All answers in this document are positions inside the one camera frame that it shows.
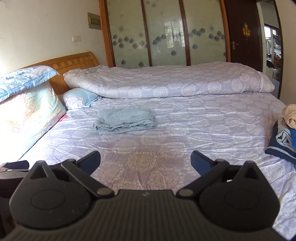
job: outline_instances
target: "ribbed black surface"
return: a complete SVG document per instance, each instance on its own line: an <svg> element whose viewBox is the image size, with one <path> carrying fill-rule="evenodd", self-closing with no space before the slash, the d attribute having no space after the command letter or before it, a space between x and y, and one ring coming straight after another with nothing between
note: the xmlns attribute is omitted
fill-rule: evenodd
<svg viewBox="0 0 296 241"><path fill-rule="evenodd" d="M283 241L272 229L236 233L212 225L194 202L171 191L120 191L99 200L72 226L53 231L18 227L5 241Z"/></svg>

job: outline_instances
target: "folded garment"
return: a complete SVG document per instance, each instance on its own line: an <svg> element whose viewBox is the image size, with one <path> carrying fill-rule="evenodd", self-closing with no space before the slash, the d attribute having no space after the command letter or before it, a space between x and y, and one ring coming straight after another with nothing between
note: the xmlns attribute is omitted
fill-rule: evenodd
<svg viewBox="0 0 296 241"><path fill-rule="evenodd" d="M287 105L283 109L282 114L287 125L296 129L296 104Z"/></svg>
<svg viewBox="0 0 296 241"><path fill-rule="evenodd" d="M296 165L296 153L292 151L291 149L280 145L276 141L276 135L278 133L278 122L275 122L272 130L272 136L270 138L268 147L265 150L266 154L274 155L279 158L285 159L286 161L289 161Z"/></svg>
<svg viewBox="0 0 296 241"><path fill-rule="evenodd" d="M99 110L94 123L94 132L101 135L120 134L156 127L155 116L149 109L132 106Z"/></svg>
<svg viewBox="0 0 296 241"><path fill-rule="evenodd" d="M289 131L291 133L291 142L292 142L292 147L296 148L296 130L289 127Z"/></svg>
<svg viewBox="0 0 296 241"><path fill-rule="evenodd" d="M278 133L276 135L276 141L280 145L288 147L292 151L296 152L296 149L292 147L292 139L289 127L287 126L283 117L278 120Z"/></svg>

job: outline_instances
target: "floral pillow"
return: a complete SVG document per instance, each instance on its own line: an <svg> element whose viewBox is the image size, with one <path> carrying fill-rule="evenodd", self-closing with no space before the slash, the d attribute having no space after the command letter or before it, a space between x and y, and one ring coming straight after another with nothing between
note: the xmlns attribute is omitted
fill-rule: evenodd
<svg viewBox="0 0 296 241"><path fill-rule="evenodd" d="M18 69L5 74L0 77L0 102L42 84L58 74L56 70L46 65Z"/></svg>
<svg viewBox="0 0 296 241"><path fill-rule="evenodd" d="M0 165L18 161L65 112L49 81L0 102Z"/></svg>
<svg viewBox="0 0 296 241"><path fill-rule="evenodd" d="M67 110L90 107L91 103L99 99L100 96L81 88L75 88L59 95L59 99Z"/></svg>

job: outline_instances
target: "dark brown door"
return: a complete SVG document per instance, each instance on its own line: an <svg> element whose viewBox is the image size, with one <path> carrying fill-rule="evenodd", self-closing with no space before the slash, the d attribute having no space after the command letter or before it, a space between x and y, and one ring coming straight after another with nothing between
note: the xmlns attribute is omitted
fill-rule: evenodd
<svg viewBox="0 0 296 241"><path fill-rule="evenodd" d="M262 71L262 35L256 0L224 0L231 41L231 62Z"/></svg>

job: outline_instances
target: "mattress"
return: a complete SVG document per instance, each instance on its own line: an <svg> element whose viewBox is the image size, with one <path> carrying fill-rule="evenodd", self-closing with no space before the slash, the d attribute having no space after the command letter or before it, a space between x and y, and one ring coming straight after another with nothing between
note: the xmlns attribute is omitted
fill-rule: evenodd
<svg viewBox="0 0 296 241"><path fill-rule="evenodd" d="M106 107L142 106L156 116L152 130L100 136L91 129L96 113ZM270 93L202 95L151 99L110 99L91 108L70 110L20 160L32 166L79 159L93 150L101 165L92 177L119 189L178 189L199 177L190 164L198 150L232 165L254 161L275 193L281 208L274 229L286 239L296 233L296 170L264 150L272 125L284 104Z"/></svg>

